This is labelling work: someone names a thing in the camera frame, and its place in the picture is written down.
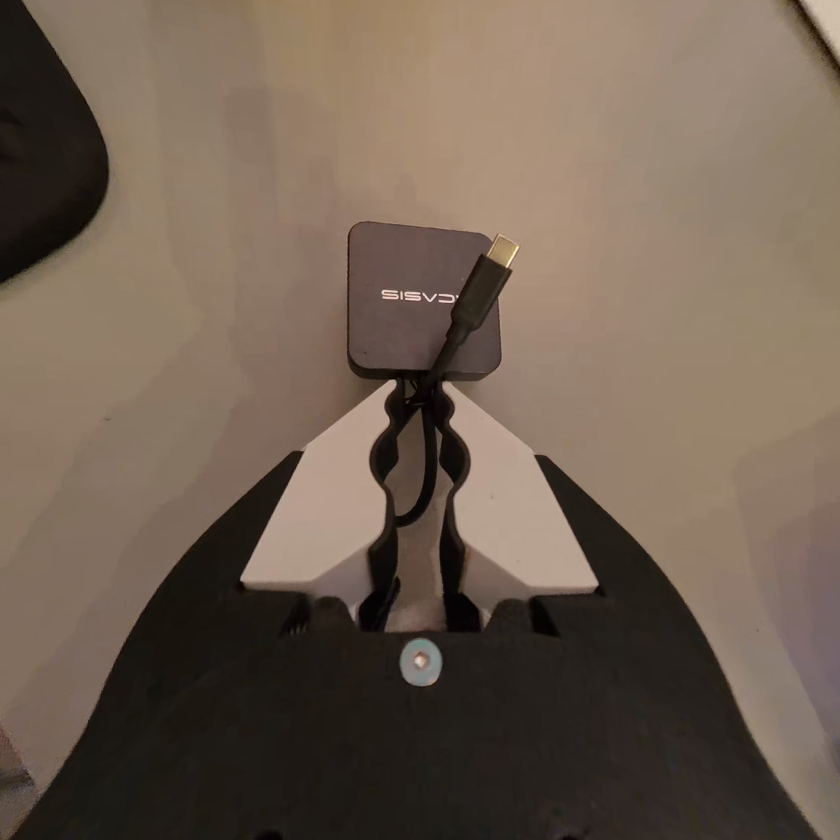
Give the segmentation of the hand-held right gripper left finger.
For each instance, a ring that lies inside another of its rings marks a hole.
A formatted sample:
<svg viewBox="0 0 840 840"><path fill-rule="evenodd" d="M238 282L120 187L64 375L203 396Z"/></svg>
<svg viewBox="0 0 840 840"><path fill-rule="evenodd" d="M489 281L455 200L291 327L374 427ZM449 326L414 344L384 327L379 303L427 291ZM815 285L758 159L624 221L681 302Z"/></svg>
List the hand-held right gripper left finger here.
<svg viewBox="0 0 840 840"><path fill-rule="evenodd" d="M395 504L385 478L398 457L387 382L308 443L240 576L254 592L340 600L363 629L395 591Z"/></svg>

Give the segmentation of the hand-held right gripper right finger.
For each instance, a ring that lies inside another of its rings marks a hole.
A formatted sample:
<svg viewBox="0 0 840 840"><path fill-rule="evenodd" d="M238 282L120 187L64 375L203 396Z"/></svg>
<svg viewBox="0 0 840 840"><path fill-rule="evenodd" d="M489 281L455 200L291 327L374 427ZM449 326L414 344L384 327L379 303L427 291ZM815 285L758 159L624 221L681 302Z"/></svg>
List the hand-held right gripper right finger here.
<svg viewBox="0 0 840 840"><path fill-rule="evenodd" d="M439 542L447 630L478 632L496 607L591 595L599 582L538 457L455 387L435 396L451 480Z"/></svg>

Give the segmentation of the black usb hub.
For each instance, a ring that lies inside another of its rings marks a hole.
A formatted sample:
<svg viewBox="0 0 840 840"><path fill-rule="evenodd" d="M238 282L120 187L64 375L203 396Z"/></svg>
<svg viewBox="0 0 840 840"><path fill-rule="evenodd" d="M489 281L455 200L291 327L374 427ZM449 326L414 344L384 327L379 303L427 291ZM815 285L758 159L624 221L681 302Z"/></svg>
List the black usb hub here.
<svg viewBox="0 0 840 840"><path fill-rule="evenodd" d="M437 483L434 394L501 363L499 298L519 245L504 235L363 221L348 235L347 355L359 377L407 389L399 428L422 418L423 483L398 528L420 519Z"/></svg>

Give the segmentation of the black textured cushion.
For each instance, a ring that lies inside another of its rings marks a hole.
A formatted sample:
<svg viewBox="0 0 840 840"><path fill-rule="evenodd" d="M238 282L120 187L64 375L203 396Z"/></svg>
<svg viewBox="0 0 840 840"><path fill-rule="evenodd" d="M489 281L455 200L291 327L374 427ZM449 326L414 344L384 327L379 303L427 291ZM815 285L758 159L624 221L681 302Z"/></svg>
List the black textured cushion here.
<svg viewBox="0 0 840 840"><path fill-rule="evenodd" d="M1 2L1 281L62 249L97 215L109 154L67 67L24 2Z"/></svg>

